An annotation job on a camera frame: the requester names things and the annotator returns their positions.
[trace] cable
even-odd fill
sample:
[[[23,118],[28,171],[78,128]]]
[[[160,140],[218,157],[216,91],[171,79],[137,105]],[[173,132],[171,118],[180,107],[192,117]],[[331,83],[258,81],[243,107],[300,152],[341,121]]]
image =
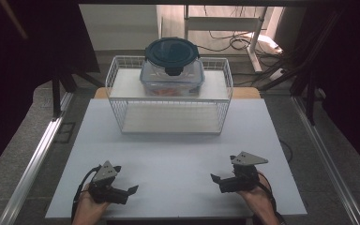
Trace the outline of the cable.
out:
[[[289,156],[289,158],[287,158],[286,160],[288,161],[288,163],[290,163],[290,162],[292,161],[292,159],[293,159],[293,150],[292,150],[292,148],[291,148],[286,142],[284,142],[283,140],[279,139],[279,141],[280,141],[281,143],[283,143],[283,144],[289,149],[290,156]]]
[[[93,172],[98,172],[101,168],[101,165],[98,165],[97,167],[93,168],[92,170],[90,170],[90,172],[87,173],[87,175],[84,177],[84,179],[81,181],[81,184],[78,186],[78,189],[77,189],[77,192],[74,196],[74,200],[72,202],[72,212],[71,212],[71,223],[73,222],[74,220],[74,217],[75,217],[75,213],[77,211],[77,207],[78,207],[78,201],[79,201],[79,198],[81,196],[81,193],[83,192],[82,189],[83,189],[83,184],[84,182],[86,181],[87,177],[89,177],[89,175]]]

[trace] clear plastic container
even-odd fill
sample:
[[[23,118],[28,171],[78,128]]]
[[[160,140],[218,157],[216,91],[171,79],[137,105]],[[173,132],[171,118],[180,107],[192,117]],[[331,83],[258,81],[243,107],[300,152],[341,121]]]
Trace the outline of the clear plastic container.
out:
[[[145,49],[140,81],[149,96],[197,96],[204,81],[197,46],[178,37],[154,41]]]
[[[149,96],[197,96],[204,81],[203,63],[195,60],[178,76],[169,76],[165,69],[144,61],[140,81]]]

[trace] human hand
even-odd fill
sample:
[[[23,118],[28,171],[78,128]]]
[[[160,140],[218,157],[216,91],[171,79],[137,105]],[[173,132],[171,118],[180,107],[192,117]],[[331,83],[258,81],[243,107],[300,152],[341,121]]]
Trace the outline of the human hand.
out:
[[[260,182],[269,190],[270,185],[266,178],[259,172]],[[250,210],[261,220],[264,225],[278,225],[279,221],[267,193],[260,187],[250,191],[242,190],[237,192],[247,203]]]
[[[85,185],[78,201],[77,211],[75,213],[72,225],[93,225],[96,224],[107,207],[109,202],[95,203],[89,194],[89,184]]]

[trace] white tabletop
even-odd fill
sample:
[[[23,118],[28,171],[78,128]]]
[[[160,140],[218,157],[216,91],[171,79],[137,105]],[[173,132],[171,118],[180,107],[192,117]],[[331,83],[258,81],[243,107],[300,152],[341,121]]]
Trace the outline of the white tabletop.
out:
[[[233,99],[221,135],[121,134],[108,99],[92,99],[46,218],[70,218],[78,185],[106,160],[122,166],[115,188],[139,189],[127,204],[111,204],[104,218],[248,217],[243,200],[222,194],[210,177],[233,177],[230,155],[241,151],[269,160],[257,169],[280,214],[307,213],[263,99]]]

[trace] container lid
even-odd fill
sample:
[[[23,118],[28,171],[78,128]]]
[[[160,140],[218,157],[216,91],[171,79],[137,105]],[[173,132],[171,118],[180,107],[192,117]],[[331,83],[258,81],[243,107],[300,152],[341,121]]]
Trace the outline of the container lid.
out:
[[[145,57],[158,67],[165,68],[170,76],[178,76],[183,67],[199,57],[198,48],[178,37],[164,37],[154,41],[145,49]]]

